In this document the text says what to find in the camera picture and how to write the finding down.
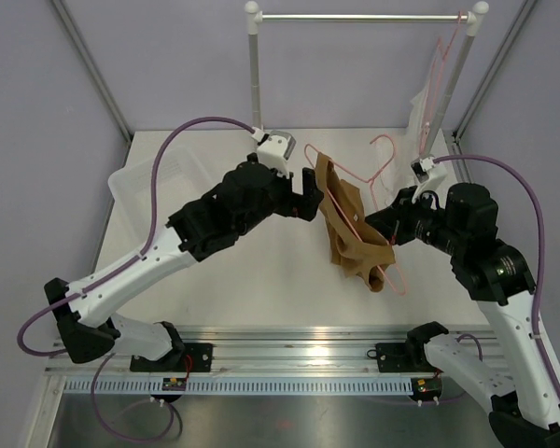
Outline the brown tank top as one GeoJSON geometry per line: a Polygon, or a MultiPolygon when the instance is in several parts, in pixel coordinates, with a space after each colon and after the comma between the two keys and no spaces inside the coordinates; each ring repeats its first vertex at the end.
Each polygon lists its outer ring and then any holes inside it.
{"type": "Polygon", "coordinates": [[[324,193],[319,210],[324,216],[330,245],[330,262],[347,277],[357,276],[378,293],[385,287],[383,271],[396,262],[395,253],[384,238],[365,222],[359,188],[338,177],[330,157],[316,157],[315,178],[324,193]]]}

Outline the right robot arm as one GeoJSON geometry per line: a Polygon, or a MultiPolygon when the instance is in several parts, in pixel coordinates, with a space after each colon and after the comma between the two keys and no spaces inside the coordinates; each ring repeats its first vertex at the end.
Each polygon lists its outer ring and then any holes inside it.
{"type": "Polygon", "coordinates": [[[449,256],[456,281],[494,332],[511,378],[464,352],[438,322],[408,332],[407,363],[450,376],[482,406],[502,446],[560,447],[560,403],[537,346],[546,335],[532,327],[537,287],[523,255],[497,238],[497,203],[472,183],[450,187],[444,207],[415,199],[414,192],[401,189],[366,223],[396,245],[418,239],[449,256]]]}

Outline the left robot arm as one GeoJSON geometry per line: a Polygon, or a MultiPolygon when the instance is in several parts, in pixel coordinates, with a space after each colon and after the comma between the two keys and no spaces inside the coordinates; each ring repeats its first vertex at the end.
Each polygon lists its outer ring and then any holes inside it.
{"type": "Polygon", "coordinates": [[[267,217],[313,220],[322,199],[311,168],[303,169],[297,193],[291,176],[257,161],[240,163],[172,214],[146,251],[102,269],[94,280],[45,284],[66,354],[76,364],[116,353],[138,357],[146,371],[175,370],[186,355],[175,326],[129,319],[119,308],[167,276],[232,247],[267,217]]]}

